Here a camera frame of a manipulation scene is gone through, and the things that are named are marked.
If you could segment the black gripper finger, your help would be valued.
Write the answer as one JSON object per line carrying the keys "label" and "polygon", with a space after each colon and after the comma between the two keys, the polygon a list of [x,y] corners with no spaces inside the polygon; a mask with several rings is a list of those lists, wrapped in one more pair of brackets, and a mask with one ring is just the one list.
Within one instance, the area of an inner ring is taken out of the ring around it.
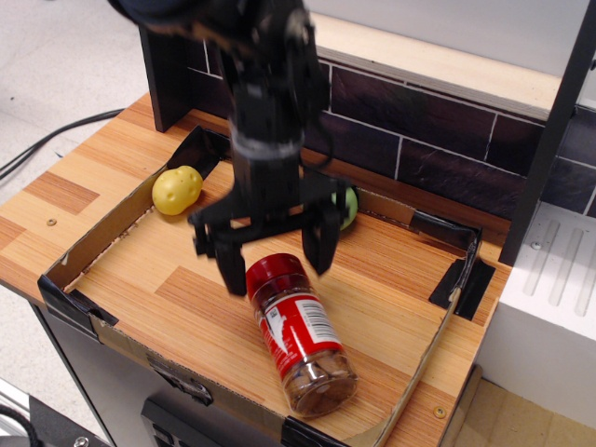
{"label": "black gripper finger", "polygon": [[247,284],[242,243],[232,240],[226,234],[217,234],[214,239],[214,252],[228,292],[235,296],[245,296]]}
{"label": "black gripper finger", "polygon": [[331,267],[339,241],[339,217],[334,211],[317,214],[302,230],[306,260],[321,276]]}

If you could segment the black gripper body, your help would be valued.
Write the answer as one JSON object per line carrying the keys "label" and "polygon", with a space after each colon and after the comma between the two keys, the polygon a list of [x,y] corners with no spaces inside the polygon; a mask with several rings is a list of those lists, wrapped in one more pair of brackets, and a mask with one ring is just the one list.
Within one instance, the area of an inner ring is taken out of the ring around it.
{"label": "black gripper body", "polygon": [[302,173],[299,154],[254,159],[234,152],[232,167],[232,190],[189,218],[199,255],[215,256],[217,234],[226,234],[243,245],[303,230],[317,214],[332,211],[333,193],[337,194],[337,209],[345,213],[348,181],[313,167]]}

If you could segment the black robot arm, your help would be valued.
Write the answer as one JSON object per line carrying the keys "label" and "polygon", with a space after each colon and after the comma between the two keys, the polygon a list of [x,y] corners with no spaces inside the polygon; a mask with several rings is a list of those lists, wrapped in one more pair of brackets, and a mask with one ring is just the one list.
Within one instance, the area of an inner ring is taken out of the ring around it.
{"label": "black robot arm", "polygon": [[228,291],[247,291],[245,243],[294,230],[318,273],[332,265],[348,215],[348,182],[326,176],[301,157],[305,132],[319,129],[329,83],[314,28],[300,1],[116,1],[137,26],[214,44],[232,97],[234,184],[197,211],[198,254],[214,259]]}

